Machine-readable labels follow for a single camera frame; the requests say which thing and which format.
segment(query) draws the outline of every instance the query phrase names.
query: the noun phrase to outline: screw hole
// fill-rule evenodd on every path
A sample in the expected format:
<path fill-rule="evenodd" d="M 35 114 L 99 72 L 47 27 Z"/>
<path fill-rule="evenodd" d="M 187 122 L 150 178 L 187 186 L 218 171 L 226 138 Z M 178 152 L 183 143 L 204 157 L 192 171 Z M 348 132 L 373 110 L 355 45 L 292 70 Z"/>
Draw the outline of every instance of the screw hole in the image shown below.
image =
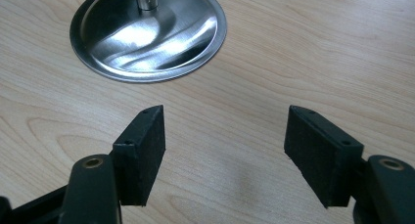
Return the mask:
<path fill-rule="evenodd" d="M 83 162 L 83 166 L 86 168 L 94 168 L 98 167 L 103 163 L 103 160 L 101 158 L 90 158 Z"/>
<path fill-rule="evenodd" d="M 392 170 L 400 171 L 400 170 L 405 169 L 405 167 L 403 167 L 403 165 L 400 162 L 396 160 L 388 159 L 388 158 L 380 159 L 379 163 L 383 165 L 384 167 L 388 169 L 392 169 Z"/>

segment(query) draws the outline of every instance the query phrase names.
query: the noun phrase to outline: shiny metal disc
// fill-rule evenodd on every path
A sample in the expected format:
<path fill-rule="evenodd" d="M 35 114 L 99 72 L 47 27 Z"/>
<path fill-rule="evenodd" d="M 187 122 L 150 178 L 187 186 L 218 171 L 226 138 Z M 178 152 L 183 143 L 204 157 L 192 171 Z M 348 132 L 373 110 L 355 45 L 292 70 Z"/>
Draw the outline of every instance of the shiny metal disc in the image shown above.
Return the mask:
<path fill-rule="evenodd" d="M 86 0 L 70 25 L 76 55 L 106 77 L 154 82 L 189 73 L 219 50 L 226 19 L 215 0 Z"/>

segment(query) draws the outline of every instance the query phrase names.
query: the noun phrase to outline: wooden table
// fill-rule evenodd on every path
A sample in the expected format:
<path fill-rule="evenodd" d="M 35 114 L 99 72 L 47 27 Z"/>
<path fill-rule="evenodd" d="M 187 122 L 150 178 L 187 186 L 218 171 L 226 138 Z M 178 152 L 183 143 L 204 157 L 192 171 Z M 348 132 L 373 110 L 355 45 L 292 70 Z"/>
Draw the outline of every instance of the wooden table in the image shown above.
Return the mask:
<path fill-rule="evenodd" d="M 415 0 L 217 0 L 228 34 L 204 67 L 126 84 L 69 42 L 84 0 L 0 0 L 0 195 L 13 207 L 107 154 L 164 105 L 167 151 L 146 207 L 124 223 L 352 223 L 326 210 L 284 154 L 289 105 L 320 112 L 364 157 L 415 164 Z"/>

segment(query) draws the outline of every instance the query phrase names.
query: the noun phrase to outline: round metal base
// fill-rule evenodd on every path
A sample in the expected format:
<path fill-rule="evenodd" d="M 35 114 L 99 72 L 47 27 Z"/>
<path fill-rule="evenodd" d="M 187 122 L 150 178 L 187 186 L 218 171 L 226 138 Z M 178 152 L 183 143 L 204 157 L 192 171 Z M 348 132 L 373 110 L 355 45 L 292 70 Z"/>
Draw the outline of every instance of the round metal base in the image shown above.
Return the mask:
<path fill-rule="evenodd" d="M 106 77 L 154 82 L 205 64 L 219 50 L 226 19 L 215 0 L 159 0 L 152 11 L 136 0 L 86 0 L 70 25 L 76 55 Z"/>

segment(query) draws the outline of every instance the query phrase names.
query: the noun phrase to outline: wood grain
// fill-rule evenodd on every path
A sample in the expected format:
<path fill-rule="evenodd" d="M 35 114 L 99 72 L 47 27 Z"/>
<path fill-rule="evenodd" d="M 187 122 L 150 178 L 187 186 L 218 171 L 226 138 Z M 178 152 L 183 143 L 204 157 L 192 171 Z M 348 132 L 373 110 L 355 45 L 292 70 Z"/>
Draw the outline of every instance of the wood grain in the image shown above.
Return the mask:
<path fill-rule="evenodd" d="M 167 151 L 124 223 L 352 223 L 326 210 L 284 154 L 289 105 L 316 110 L 365 157 L 415 165 L 415 0 L 218 0 L 228 34 L 201 69 L 157 84 L 108 80 L 70 47 L 84 0 L 0 0 L 0 195 L 16 207 L 108 153 L 163 104 Z"/>

